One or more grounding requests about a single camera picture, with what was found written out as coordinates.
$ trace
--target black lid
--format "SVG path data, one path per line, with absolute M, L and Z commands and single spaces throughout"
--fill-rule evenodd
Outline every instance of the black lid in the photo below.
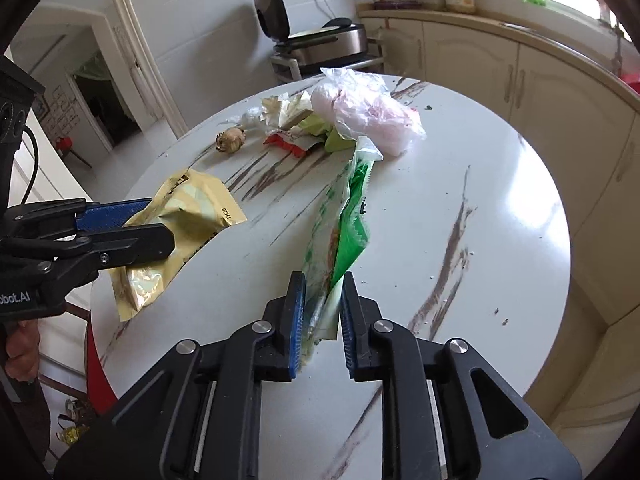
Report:
M 289 39 L 289 18 L 283 0 L 254 0 L 262 31 L 276 43 Z

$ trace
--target cabinet door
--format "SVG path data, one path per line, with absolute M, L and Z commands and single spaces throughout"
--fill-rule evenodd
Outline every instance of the cabinet door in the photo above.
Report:
M 640 402 L 640 309 L 609 327 L 584 377 L 551 428 L 587 475 L 604 458 Z
M 572 237 L 613 174 L 633 120 L 633 110 L 595 79 L 520 46 L 510 122 L 556 181 Z
M 424 81 L 422 22 L 389 20 L 382 42 L 385 73 Z
M 640 304 L 640 116 L 613 178 L 574 238 L 574 276 L 615 323 Z
M 465 27 L 424 23 L 426 80 L 509 120 L 518 44 Z

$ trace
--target blue gripper pad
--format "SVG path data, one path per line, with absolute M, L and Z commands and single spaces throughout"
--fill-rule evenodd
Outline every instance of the blue gripper pad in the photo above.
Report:
M 78 231 L 87 233 L 117 229 L 135 213 L 142 211 L 151 202 L 150 198 L 88 205 L 81 217 L 76 218 Z

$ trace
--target picture frame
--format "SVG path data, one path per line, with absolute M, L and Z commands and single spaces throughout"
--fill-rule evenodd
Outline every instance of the picture frame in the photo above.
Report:
M 42 94 L 36 94 L 31 106 L 33 113 L 36 115 L 38 121 L 43 120 L 50 111 L 49 104 Z

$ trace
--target silver screw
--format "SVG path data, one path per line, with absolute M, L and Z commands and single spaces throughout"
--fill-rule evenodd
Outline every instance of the silver screw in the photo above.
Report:
M 194 343 L 191 339 L 183 339 L 175 346 L 175 349 L 178 354 L 193 354 L 196 349 L 196 343 Z
M 453 339 L 449 343 L 449 349 L 456 354 L 463 354 L 469 350 L 469 345 L 463 339 Z
M 251 330 L 257 334 L 266 334 L 267 332 L 271 332 L 271 323 L 261 319 L 251 325 Z
M 386 334 L 394 329 L 394 324 L 388 319 L 379 319 L 373 324 L 373 328 L 376 332 Z

